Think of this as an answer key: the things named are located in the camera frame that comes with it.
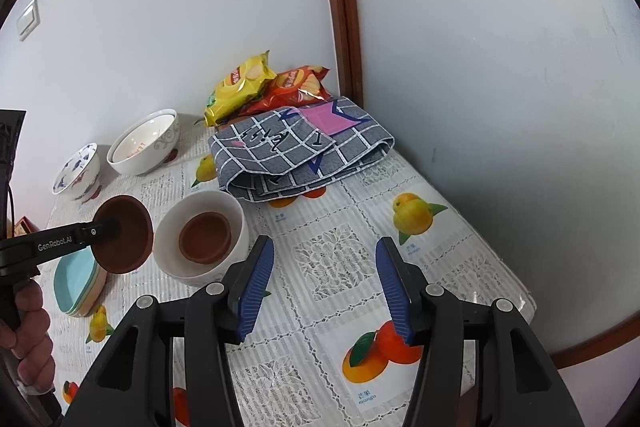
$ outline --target chip bag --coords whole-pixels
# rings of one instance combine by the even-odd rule
[[[239,112],[247,116],[279,107],[307,105],[331,99],[320,81],[329,72],[322,66],[301,66],[295,70],[279,73],[270,82],[260,100],[247,103]]]
[[[276,78],[276,73],[268,66],[268,57],[269,52],[266,51],[248,58],[220,81],[204,110],[207,126],[219,124],[223,118],[253,100],[269,80]]]

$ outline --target gray checkered cloth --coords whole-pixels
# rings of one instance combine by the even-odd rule
[[[393,136],[345,97],[251,116],[209,138],[220,188],[249,201],[324,187],[375,165],[393,145]]]

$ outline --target light blue bowl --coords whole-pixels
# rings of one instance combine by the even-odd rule
[[[86,296],[97,263],[91,247],[60,258],[53,276],[53,292],[60,311],[70,314]]]

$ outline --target light switch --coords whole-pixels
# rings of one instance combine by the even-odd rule
[[[40,14],[38,13],[38,1],[33,0],[26,7],[18,19],[18,35],[23,41],[33,29],[40,24]]]

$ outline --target white bowl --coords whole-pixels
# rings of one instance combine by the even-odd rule
[[[129,127],[110,147],[107,162],[120,174],[143,174],[160,165],[180,136],[173,109],[156,111]]]
[[[186,259],[178,247],[180,231],[191,217],[203,212],[219,212],[231,226],[229,252],[221,261],[198,264]],[[174,205],[158,225],[154,234],[154,259],[168,276],[183,284],[204,286],[222,280],[233,263],[244,261],[249,254],[249,234],[242,206],[235,197],[219,190],[194,192]]]
[[[70,200],[86,201],[100,186],[100,158],[95,143],[85,145],[69,158],[56,176],[51,191]]]

